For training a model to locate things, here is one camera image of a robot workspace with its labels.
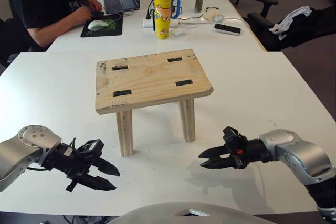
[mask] stool top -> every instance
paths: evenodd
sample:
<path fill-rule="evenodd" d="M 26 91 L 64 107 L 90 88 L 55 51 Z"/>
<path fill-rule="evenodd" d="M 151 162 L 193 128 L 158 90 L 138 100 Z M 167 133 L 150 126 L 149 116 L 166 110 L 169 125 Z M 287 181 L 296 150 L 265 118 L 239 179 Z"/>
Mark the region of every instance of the stool top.
<path fill-rule="evenodd" d="M 97 62 L 98 114 L 204 97 L 212 91 L 192 49 Z"/>

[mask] white desk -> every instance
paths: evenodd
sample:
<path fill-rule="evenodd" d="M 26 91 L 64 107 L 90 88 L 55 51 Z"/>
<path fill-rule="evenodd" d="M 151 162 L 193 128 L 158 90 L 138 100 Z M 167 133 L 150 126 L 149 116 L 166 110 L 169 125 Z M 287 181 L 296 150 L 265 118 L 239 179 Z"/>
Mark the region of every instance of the white desk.
<path fill-rule="evenodd" d="M 241 28 L 241 36 L 216 33 L 212 30 L 214 24 L 202 24 L 197 28 L 188 29 L 185 35 L 170 34 L 168 39 L 159 40 L 152 29 L 142 27 L 150 1 L 140 0 L 140 10 L 135 11 L 131 16 L 124 16 L 121 36 L 81 38 L 83 25 L 79 25 L 58 37 L 48 52 L 109 52 L 115 57 L 122 58 L 186 48 L 193 48 L 196 53 L 215 50 L 223 54 L 264 50 L 245 24 L 233 19 L 225 20 L 223 24 Z M 181 17 L 199 15 L 193 12 L 195 0 L 181 0 L 181 4 L 183 6 Z M 204 10 L 207 6 L 219 7 L 225 18 L 241 18 L 229 0 L 205 0 L 203 6 Z"/>
<path fill-rule="evenodd" d="M 117 189 L 94 191 L 70 183 L 59 171 L 21 175 L 0 194 L 0 211 L 36 214 L 122 215 L 149 204 L 196 201 L 252 214 L 314 211 L 306 189 L 281 162 L 245 170 L 201 168 L 198 155 L 220 146 L 222 129 L 237 128 L 249 139 L 276 128 L 296 131 L 321 146 L 332 162 L 335 122 L 282 53 L 198 53 L 214 87 L 195 100 L 196 141 L 185 143 L 175 103 L 133 111 L 134 149 L 121 157 L 116 117 L 95 110 L 96 62 L 112 54 L 21 54 L 0 77 L 0 141 L 21 127 L 41 124 L 77 146 L 100 138 L 102 157 L 121 177 Z"/>

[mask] wood grain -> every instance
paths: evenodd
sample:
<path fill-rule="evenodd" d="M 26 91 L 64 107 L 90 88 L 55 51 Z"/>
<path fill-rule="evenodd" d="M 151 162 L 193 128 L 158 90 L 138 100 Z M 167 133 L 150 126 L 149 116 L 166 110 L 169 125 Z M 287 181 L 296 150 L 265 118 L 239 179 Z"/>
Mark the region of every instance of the wood grain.
<path fill-rule="evenodd" d="M 133 154 L 133 124 L 132 111 L 117 112 L 118 134 L 120 142 L 120 153 L 122 157 Z"/>
<path fill-rule="evenodd" d="M 192 84 L 176 85 L 186 80 Z M 131 93 L 114 96 L 120 91 Z M 192 49 L 97 63 L 96 111 L 99 114 L 203 97 L 212 91 Z"/>
<path fill-rule="evenodd" d="M 179 105 L 184 139 L 186 142 L 195 141 L 194 99 L 182 100 Z"/>

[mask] mouse pad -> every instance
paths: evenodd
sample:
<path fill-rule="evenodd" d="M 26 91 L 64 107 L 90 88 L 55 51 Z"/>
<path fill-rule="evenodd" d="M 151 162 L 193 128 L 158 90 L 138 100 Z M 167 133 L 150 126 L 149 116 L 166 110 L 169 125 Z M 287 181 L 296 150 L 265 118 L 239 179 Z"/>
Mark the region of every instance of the mouse pad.
<path fill-rule="evenodd" d="M 109 23 L 109 26 L 99 31 L 90 31 L 88 29 L 88 25 L 93 20 L 105 21 Z M 122 13 L 114 13 L 111 15 L 101 16 L 86 21 L 82 34 L 80 36 L 82 38 L 85 38 L 85 37 L 117 36 L 121 34 L 122 34 Z"/>

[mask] robotic arm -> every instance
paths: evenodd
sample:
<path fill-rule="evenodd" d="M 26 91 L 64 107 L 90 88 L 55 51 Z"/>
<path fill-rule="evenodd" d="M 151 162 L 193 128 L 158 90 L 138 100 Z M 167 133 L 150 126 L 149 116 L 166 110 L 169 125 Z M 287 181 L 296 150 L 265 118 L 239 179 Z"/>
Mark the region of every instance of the robotic arm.
<path fill-rule="evenodd" d="M 251 162 L 280 160 L 306 187 L 324 219 L 336 222 L 336 169 L 320 147 L 287 130 L 274 130 L 254 140 L 248 140 L 231 127 L 223 132 L 224 146 L 207 149 L 199 155 L 209 158 L 202 167 L 245 169 Z"/>
<path fill-rule="evenodd" d="M 5 190 L 26 169 L 53 168 L 72 180 L 67 191 L 73 191 L 78 183 L 94 190 L 115 190 L 116 187 L 108 180 L 88 174 L 93 165 L 105 174 L 120 176 L 114 165 L 100 158 L 103 146 L 100 140 L 90 140 L 76 149 L 74 140 L 70 145 L 64 144 L 46 127 L 24 127 L 12 139 L 0 143 L 0 191 Z M 44 169 L 29 168 L 31 163 L 37 163 Z"/>

